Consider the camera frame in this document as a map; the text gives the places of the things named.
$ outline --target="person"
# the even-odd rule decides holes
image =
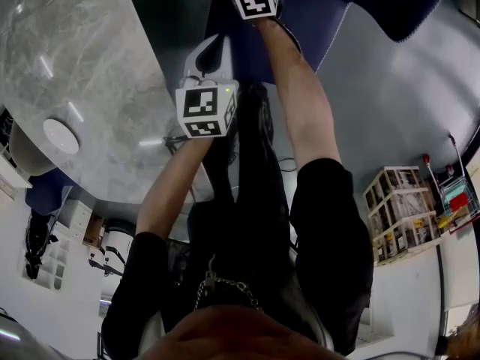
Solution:
[[[317,76],[278,22],[258,19],[254,25],[268,51],[298,171],[291,213],[272,148],[266,89],[244,83],[236,119],[238,200],[233,202],[224,153],[231,136],[213,143],[188,140],[172,157],[143,201],[103,322],[113,360],[138,356],[144,329],[158,311],[166,334],[144,359],[338,359],[355,349],[371,296],[373,253],[353,199],[352,175],[341,164]],[[215,198],[192,208],[190,258],[183,281],[174,286],[166,240],[202,162]],[[298,235],[294,267],[289,222]],[[309,316],[283,297],[292,273],[311,306]],[[313,315],[334,352],[318,344]]]

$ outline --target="wooden crate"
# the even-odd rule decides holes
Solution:
[[[417,166],[385,166],[364,192],[376,266],[440,243],[430,188]]]

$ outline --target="red object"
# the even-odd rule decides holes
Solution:
[[[465,192],[460,193],[457,197],[450,200],[450,209],[452,212],[466,206],[468,204],[467,194]]]

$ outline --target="chain necklace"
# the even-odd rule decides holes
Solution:
[[[247,297],[250,299],[250,304],[252,307],[257,311],[263,312],[262,307],[260,307],[258,300],[254,298],[254,295],[250,291],[250,288],[247,284],[242,283],[241,281],[227,280],[223,279],[222,277],[217,277],[217,274],[212,271],[212,263],[214,258],[215,255],[213,255],[208,262],[208,271],[205,272],[205,280],[200,283],[198,290],[196,291],[195,311],[198,309],[198,304],[200,303],[202,296],[207,296],[210,292],[215,290],[215,283],[225,283],[235,287],[237,290],[247,295]]]

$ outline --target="gray floor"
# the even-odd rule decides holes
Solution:
[[[404,43],[392,42],[361,8],[350,7],[317,74],[331,102],[341,158],[354,176],[361,214],[362,191],[381,167],[422,165],[425,152],[434,168],[444,167],[455,160],[449,132],[460,150],[466,147],[479,120],[479,51],[480,28],[450,0],[443,0]],[[165,71],[166,76],[177,73]],[[279,158],[290,157],[275,87],[268,91],[274,147]],[[285,173],[284,181],[291,201],[296,174]],[[231,167],[231,182],[238,184],[237,164]],[[131,221],[138,211],[138,205],[98,202],[96,207]]]

